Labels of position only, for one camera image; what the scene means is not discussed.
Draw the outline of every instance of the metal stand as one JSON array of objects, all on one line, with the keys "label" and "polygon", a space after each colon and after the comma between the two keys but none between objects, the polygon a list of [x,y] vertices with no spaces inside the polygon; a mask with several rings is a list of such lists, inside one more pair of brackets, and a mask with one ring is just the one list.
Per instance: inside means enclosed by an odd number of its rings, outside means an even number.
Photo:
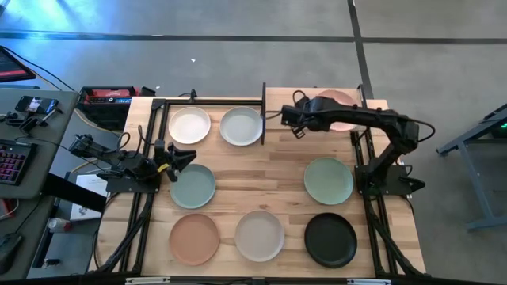
[{"label": "metal stand", "polygon": [[475,222],[469,222],[467,228],[469,230],[482,229],[492,226],[507,225],[507,216],[497,217],[491,211],[490,203],[486,197],[484,186],[479,180],[480,172],[476,169],[474,162],[471,159],[468,145],[472,143],[504,143],[501,139],[481,139],[484,135],[491,132],[493,128],[496,128],[505,122],[507,122],[507,108],[500,108],[495,110],[492,114],[486,117],[477,126],[473,127],[469,131],[460,135],[451,142],[446,143],[441,148],[437,149],[436,152],[440,156],[446,156],[452,150],[459,150],[461,157],[467,165],[468,175],[471,178],[475,195],[477,196],[479,206],[484,213],[485,218]]}]

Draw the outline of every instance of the backlit keyboard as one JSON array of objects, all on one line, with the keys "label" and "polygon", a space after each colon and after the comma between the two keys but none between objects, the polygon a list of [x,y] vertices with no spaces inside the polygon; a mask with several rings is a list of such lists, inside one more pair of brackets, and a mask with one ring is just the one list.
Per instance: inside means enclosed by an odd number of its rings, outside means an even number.
[{"label": "backlit keyboard", "polygon": [[0,139],[0,184],[19,185],[36,144]]}]

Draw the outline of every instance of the wooden table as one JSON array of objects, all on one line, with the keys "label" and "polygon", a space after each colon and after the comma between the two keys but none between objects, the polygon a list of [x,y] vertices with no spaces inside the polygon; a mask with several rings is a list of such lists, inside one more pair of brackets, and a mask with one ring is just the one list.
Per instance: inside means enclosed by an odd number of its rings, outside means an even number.
[{"label": "wooden table", "polygon": [[[292,104],[292,92],[296,89],[268,88],[267,110],[280,110],[283,104]],[[303,89],[312,97],[323,89]],[[356,89],[340,89],[359,98]],[[128,113],[125,131],[132,136],[126,149],[134,150],[138,143],[137,126],[146,132],[152,97],[135,97]],[[170,107],[171,117],[185,106]],[[385,100],[368,100],[369,108],[387,108]],[[298,140],[284,126],[280,117],[267,123],[265,145],[257,141],[251,146],[238,147],[228,144],[219,133],[219,122],[231,107],[202,106],[212,118],[208,136],[195,145],[176,146],[183,150],[197,150],[193,163],[206,165],[215,174],[217,191],[206,206],[190,211],[177,206],[170,198],[170,182],[163,177],[160,192],[156,195],[151,215],[147,248],[143,263],[143,275],[164,276],[268,276],[268,277],[373,277],[375,276],[364,205],[354,191],[350,198],[336,206],[317,203],[305,191],[303,173],[316,158],[337,158],[352,170],[356,157],[348,132],[309,132]],[[154,126],[154,138],[158,134],[161,112]],[[379,154],[389,143],[380,130],[372,132],[375,151]],[[166,131],[166,142],[171,141]],[[102,264],[114,251],[125,235],[132,194],[119,195],[109,206],[98,234],[98,257]],[[414,218],[407,202],[396,196],[386,196],[386,207],[391,234],[399,248],[412,264],[424,271]],[[239,219],[246,213],[265,209],[272,212],[285,228],[285,243],[274,259],[256,263],[244,258],[234,245],[234,231]],[[221,234],[216,255],[201,266],[185,266],[178,263],[169,249],[169,235],[174,223],[190,213],[204,213],[211,217]],[[334,212],[345,217],[353,225],[358,238],[358,250],[347,266],[339,269],[324,268],[314,262],[304,247],[303,232],[306,224],[316,214]],[[383,266],[387,258],[379,237]],[[133,241],[131,264],[135,259],[137,238]]]}]

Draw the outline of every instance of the black plate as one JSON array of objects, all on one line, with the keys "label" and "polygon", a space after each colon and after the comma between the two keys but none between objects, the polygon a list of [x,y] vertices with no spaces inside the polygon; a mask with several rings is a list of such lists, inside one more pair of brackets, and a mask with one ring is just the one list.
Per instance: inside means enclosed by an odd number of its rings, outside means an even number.
[{"label": "black plate", "polygon": [[356,255],[357,236],[340,215],[316,215],[304,230],[304,245],[317,263],[328,268],[346,266]]}]

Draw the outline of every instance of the gray floor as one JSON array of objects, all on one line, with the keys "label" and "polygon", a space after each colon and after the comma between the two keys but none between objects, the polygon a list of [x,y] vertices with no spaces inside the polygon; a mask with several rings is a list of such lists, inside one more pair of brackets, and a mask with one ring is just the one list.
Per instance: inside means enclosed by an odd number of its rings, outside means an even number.
[{"label": "gray floor", "polygon": [[[356,0],[363,36],[505,37],[503,0]],[[346,0],[12,0],[0,29],[174,35],[351,36]],[[361,77],[354,44],[2,40],[74,88],[83,85],[158,86],[174,95],[251,96],[269,86],[355,87]],[[433,139],[406,157],[427,187],[414,195],[415,218],[428,273],[444,278],[505,283],[507,226],[467,232],[482,217],[457,154],[435,149],[505,103],[505,45],[365,44],[375,98],[436,126]],[[76,130],[105,144],[115,138],[73,117]],[[82,163],[59,152],[52,171]],[[507,194],[495,192],[502,209]],[[73,237],[90,244],[90,234]],[[50,254],[58,256],[61,251]],[[70,259],[85,253],[69,253]],[[78,273],[84,268],[33,272]]]}]

